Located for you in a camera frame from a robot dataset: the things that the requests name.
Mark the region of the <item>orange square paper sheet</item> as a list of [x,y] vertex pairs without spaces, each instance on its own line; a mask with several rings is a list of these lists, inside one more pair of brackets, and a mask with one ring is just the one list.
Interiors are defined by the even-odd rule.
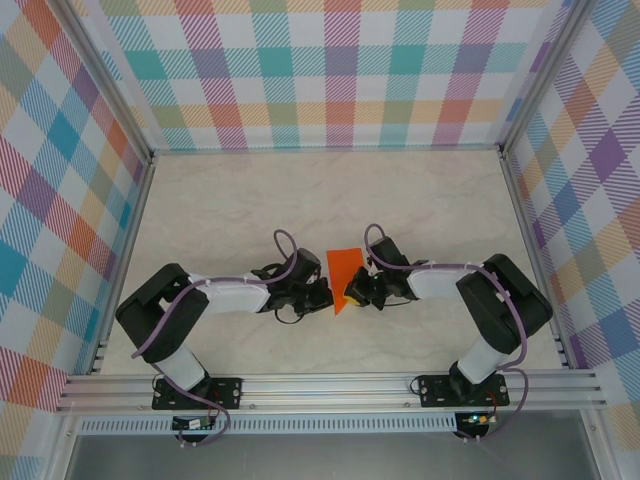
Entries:
[[348,304],[344,297],[348,283],[364,265],[362,250],[360,248],[328,250],[327,262],[334,314],[338,315]]

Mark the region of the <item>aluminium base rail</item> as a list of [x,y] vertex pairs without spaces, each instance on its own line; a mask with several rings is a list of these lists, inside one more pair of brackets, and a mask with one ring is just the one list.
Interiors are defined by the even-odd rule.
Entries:
[[[599,410],[607,407],[604,391],[590,370],[534,370],[529,388],[518,373],[506,373],[513,410],[526,394],[524,408]],[[246,374],[241,413],[379,413],[420,409],[418,383],[411,373]],[[59,414],[151,413],[154,395],[147,375],[71,376],[58,401]]]

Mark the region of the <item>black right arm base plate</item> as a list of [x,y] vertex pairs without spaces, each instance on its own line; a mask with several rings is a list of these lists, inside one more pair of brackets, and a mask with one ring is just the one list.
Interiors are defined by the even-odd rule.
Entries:
[[449,375],[421,375],[417,377],[420,404],[427,407],[503,407],[510,397],[503,375],[494,373],[480,384],[460,382]]

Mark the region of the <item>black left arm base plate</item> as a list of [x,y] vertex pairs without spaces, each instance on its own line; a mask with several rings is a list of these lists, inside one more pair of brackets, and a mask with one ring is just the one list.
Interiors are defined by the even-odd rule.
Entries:
[[[153,410],[201,410],[209,407],[207,403],[179,393],[164,378],[155,380],[153,391]],[[227,410],[237,410],[242,394],[242,379],[205,377],[189,393],[215,402]]]

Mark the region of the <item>aluminium frame rail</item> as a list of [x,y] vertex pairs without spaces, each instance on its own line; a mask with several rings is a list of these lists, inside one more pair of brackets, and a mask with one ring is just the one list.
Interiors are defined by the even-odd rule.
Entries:
[[115,312],[119,305],[119,300],[124,288],[127,271],[134,251],[135,242],[142,222],[144,209],[151,190],[151,185],[156,170],[156,160],[156,157],[151,156],[151,158],[146,162],[146,165],[143,169],[143,176],[139,193],[130,217],[130,222],[126,231],[126,237],[124,239],[121,256],[116,263],[113,285],[109,290],[109,296],[107,298],[105,310],[97,324],[95,338],[90,344],[89,356],[81,370],[82,375],[91,375],[94,372],[94,366],[98,362],[98,350],[108,344],[110,332],[115,321]]
[[342,146],[342,147],[277,147],[277,148],[233,148],[233,149],[155,149],[153,156],[204,156],[231,154],[302,154],[302,153],[344,153],[344,152],[392,152],[392,151],[493,151],[499,152],[499,144],[456,144],[456,145],[417,145],[417,146]]
[[572,362],[572,354],[570,352],[570,349],[566,346],[566,332],[564,326],[562,325],[562,322],[558,317],[560,309],[543,269],[542,255],[537,244],[533,227],[529,224],[526,215],[524,198],[519,190],[516,176],[511,169],[511,165],[507,156],[500,149],[497,150],[497,155],[506,187],[513,204],[521,235],[523,237],[527,256],[531,263],[534,278],[539,290],[546,297],[552,307],[553,316],[549,321],[549,326],[554,337],[554,342],[556,345],[556,349],[558,350],[561,365],[565,369],[573,368],[574,365]]

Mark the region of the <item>aluminium frame post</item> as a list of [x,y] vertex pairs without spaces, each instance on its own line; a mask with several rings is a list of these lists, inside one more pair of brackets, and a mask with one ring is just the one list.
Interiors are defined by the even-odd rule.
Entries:
[[523,57],[496,147],[507,160],[556,77],[597,0],[549,0]]
[[120,122],[125,135],[131,141],[134,149],[147,164],[151,164],[153,161],[153,151],[144,138],[113,76],[107,68],[99,50],[95,47],[90,35],[87,33],[71,1],[46,0],[46,3],[60,22],[64,32],[70,38],[71,43],[85,64],[85,68],[111,107],[115,118]]

